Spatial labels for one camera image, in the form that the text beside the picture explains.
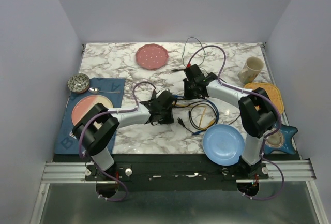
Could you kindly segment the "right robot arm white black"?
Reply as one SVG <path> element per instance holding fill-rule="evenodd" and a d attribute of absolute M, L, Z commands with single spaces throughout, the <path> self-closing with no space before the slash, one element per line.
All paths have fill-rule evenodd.
<path fill-rule="evenodd" d="M 184 98 L 215 98 L 237 107 L 246 131 L 245 148 L 239 157 L 238 173 L 243 178 L 252 177 L 262 162 L 266 138 L 281 127 L 281 116 L 271 102 L 266 90 L 248 90 L 225 83 L 214 73 L 207 76 L 193 64 L 184 69 Z"/>

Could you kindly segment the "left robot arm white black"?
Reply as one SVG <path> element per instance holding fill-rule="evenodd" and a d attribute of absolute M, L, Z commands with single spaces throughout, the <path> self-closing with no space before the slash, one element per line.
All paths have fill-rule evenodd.
<path fill-rule="evenodd" d="M 73 127 L 72 133 L 79 140 L 79 152 L 86 150 L 95 162 L 97 174 L 103 180 L 114 176 L 114 159 L 107 145 L 120 128 L 136 124 L 171 124 L 176 97 L 169 91 L 153 92 L 151 100 L 142 101 L 134 109 L 108 109 L 95 104 Z"/>

